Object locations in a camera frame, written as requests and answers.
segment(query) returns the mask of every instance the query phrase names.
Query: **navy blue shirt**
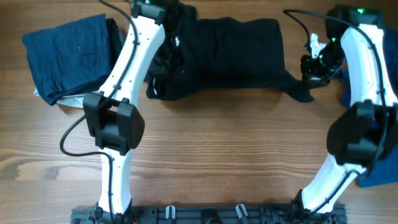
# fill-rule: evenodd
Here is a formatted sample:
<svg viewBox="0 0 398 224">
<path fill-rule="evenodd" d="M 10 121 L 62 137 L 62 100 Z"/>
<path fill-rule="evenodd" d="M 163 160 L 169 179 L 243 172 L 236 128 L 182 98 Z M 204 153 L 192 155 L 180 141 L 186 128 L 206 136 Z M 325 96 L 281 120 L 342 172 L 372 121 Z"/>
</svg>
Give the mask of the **navy blue shirt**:
<svg viewBox="0 0 398 224">
<path fill-rule="evenodd" d="M 111 73 L 105 14 L 23 35 L 32 78 L 49 105 L 103 83 Z"/>
</svg>

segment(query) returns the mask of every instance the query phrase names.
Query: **wooden table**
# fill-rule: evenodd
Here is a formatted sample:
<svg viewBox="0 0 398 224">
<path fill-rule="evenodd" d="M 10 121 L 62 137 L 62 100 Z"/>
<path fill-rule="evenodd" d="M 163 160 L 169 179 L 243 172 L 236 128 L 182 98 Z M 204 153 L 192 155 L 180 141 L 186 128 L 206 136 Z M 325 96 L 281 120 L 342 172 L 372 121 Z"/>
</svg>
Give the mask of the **wooden table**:
<svg viewBox="0 0 398 224">
<path fill-rule="evenodd" d="M 0 2 L 0 223 L 68 223 L 71 209 L 92 206 L 100 197 L 100 158 L 72 158 L 59 151 L 61 135 L 83 112 L 49 106 L 33 96 L 21 37 L 104 12 L 121 27 L 127 22 L 94 0 Z M 111 2 L 129 12 L 128 2 Z M 197 7 L 201 18 L 278 19 L 287 70 L 300 78 L 305 33 L 282 10 L 327 12 L 336 1 L 184 3 Z M 387 23 L 396 26 L 396 1 L 345 3 L 383 9 Z M 300 18 L 325 40 L 323 20 Z M 338 83 L 313 90 L 317 100 L 309 104 L 277 90 L 208 90 L 161 102 L 148 100 L 144 89 L 139 110 L 146 131 L 131 166 L 134 205 L 289 203 L 322 165 L 328 128 L 345 110 Z M 96 150 L 85 123 L 72 132 L 66 147 Z M 397 223 L 397 186 L 351 185 L 340 198 L 347 204 L 349 223 Z"/>
</svg>

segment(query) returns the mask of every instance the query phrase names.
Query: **blue cloth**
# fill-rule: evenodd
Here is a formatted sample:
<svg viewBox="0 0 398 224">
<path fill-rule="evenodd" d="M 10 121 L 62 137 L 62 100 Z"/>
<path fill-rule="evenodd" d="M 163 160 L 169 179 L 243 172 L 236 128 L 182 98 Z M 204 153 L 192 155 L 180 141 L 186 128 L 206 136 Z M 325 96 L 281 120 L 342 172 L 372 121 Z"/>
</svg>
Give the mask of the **blue cloth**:
<svg viewBox="0 0 398 224">
<path fill-rule="evenodd" d="M 105 14 L 26 34 L 22 41 L 37 91 L 49 105 L 98 89 L 111 73 Z"/>
<path fill-rule="evenodd" d="M 398 95 L 398 32 L 389 28 L 384 29 L 383 51 L 392 89 Z M 343 82 L 349 84 L 348 72 L 343 72 Z M 351 92 L 347 88 L 343 93 L 342 104 L 349 108 L 350 100 Z M 358 179 L 358 185 L 360 187 L 372 187 L 398 182 L 397 161 L 398 145 L 395 146 L 386 160 L 376 163 L 369 178 Z"/>
</svg>

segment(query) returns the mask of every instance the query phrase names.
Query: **folded clothing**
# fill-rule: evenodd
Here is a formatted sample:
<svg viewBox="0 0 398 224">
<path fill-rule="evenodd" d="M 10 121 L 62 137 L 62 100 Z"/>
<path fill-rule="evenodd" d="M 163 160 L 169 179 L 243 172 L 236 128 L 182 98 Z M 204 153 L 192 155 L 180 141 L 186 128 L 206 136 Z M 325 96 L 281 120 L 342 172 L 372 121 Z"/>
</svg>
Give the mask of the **folded clothing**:
<svg viewBox="0 0 398 224">
<path fill-rule="evenodd" d="M 49 105 L 98 89 L 111 73 L 105 14 L 26 34 L 22 41 L 37 91 Z"/>
<path fill-rule="evenodd" d="M 115 20 L 110 18 L 106 19 L 106 27 L 108 28 L 109 33 L 109 48 L 111 53 L 111 67 L 113 68 L 118 60 L 118 57 L 121 53 L 122 47 L 124 45 L 124 37 L 122 32 L 119 30 L 118 25 Z M 80 90 L 76 90 L 76 92 L 70 93 L 72 95 L 62 96 L 57 99 L 57 104 L 71 106 L 75 108 L 83 108 L 83 99 L 85 97 L 86 92 L 97 93 L 98 89 L 101 87 L 103 83 L 94 83 L 87 88 L 82 88 Z M 35 96 L 40 96 L 37 88 L 34 91 Z"/>
<path fill-rule="evenodd" d="M 304 83 L 285 69 L 277 20 L 197 20 L 194 7 L 181 4 L 180 11 L 171 36 L 177 66 L 167 73 L 149 69 L 148 98 L 177 100 L 205 88 L 278 88 L 297 101 L 313 100 Z"/>
</svg>

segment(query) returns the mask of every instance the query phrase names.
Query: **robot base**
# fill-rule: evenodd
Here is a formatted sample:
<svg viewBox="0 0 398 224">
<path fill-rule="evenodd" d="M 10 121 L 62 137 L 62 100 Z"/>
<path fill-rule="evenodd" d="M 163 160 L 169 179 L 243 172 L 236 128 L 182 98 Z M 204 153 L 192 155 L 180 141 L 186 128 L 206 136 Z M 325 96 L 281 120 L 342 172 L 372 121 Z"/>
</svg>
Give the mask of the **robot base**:
<svg viewBox="0 0 398 224">
<path fill-rule="evenodd" d="M 131 207 L 131 215 L 116 224 L 219 224 L 209 219 L 216 214 L 222 224 L 347 224 L 344 205 L 335 205 L 331 213 L 314 215 L 307 220 L 287 220 L 290 204 L 273 204 L 245 207 Z M 71 224 L 100 224 L 105 219 L 95 218 L 95 208 L 72 210 Z"/>
</svg>

